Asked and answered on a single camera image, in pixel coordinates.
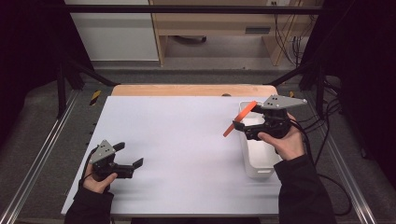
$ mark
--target orange stick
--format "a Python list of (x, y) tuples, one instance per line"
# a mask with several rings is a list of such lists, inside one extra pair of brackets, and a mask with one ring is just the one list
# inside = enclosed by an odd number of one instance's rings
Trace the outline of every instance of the orange stick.
[[(235, 117), (235, 121), (240, 122), (242, 119), (244, 119), (247, 114), (250, 112), (251, 109), (253, 109), (254, 106), (256, 106), (257, 102), (256, 101), (252, 101), (250, 102), (250, 104), (248, 104), (236, 117)], [(225, 131), (225, 133), (223, 134), (224, 137), (227, 137), (227, 135), (233, 131), (233, 124), (230, 125), (230, 127), (228, 127), (228, 129)]]

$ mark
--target drawer handle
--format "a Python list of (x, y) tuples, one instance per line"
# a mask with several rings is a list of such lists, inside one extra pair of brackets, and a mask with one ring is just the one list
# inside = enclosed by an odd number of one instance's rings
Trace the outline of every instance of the drawer handle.
[(265, 34), (268, 35), (271, 31), (271, 26), (247, 26), (245, 29), (246, 35)]

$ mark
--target wooden table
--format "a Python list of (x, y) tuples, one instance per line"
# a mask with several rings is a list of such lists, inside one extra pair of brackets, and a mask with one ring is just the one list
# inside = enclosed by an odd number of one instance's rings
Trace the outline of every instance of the wooden table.
[(270, 96), (276, 88), (264, 85), (119, 85), (112, 96)]

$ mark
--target white table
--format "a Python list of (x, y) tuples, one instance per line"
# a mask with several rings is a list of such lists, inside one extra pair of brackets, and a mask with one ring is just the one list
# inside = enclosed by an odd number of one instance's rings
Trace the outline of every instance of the white table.
[(111, 213), (123, 217), (235, 217), (277, 214), (280, 182), (245, 173), (238, 132), (222, 134), (241, 101), (266, 97), (110, 96), (64, 203), (73, 202), (90, 151), (125, 142), (115, 162), (144, 158), (132, 179), (116, 179)]

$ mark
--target yellow tape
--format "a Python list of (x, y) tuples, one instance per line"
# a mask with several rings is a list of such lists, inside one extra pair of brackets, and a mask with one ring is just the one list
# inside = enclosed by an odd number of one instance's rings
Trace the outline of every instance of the yellow tape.
[(92, 96), (91, 101), (90, 101), (90, 105), (95, 105), (96, 104), (96, 101), (98, 100), (98, 97), (99, 97), (100, 93), (101, 93), (101, 91), (95, 91), (93, 93), (93, 96)]

